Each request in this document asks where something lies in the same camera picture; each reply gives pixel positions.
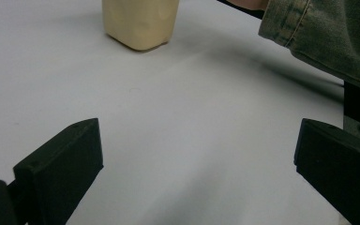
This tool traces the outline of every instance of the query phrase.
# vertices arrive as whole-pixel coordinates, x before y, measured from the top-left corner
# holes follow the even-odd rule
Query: denim jacket
[[[360,87],[360,0],[271,0],[259,35]]]

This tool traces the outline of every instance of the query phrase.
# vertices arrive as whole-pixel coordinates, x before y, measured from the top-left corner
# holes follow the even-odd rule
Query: person
[[[296,58],[360,87],[360,0],[227,0],[264,10],[263,38]]]

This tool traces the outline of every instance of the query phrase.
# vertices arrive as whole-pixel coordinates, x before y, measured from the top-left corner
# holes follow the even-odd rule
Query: person's arm
[[[264,0],[229,0],[241,7]],[[270,0],[259,35],[360,87],[360,0]]]

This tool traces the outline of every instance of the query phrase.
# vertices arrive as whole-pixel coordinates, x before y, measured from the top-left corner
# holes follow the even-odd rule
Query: beige container
[[[102,0],[108,35],[138,51],[172,37],[179,0]]]

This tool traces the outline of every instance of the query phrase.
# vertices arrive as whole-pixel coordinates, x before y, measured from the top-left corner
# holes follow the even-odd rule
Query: table surface
[[[342,126],[343,81],[259,25],[182,0],[171,41],[135,52],[105,35],[99,1],[1,0],[0,179],[97,117],[105,167],[68,224],[338,224],[293,154],[302,118]]]

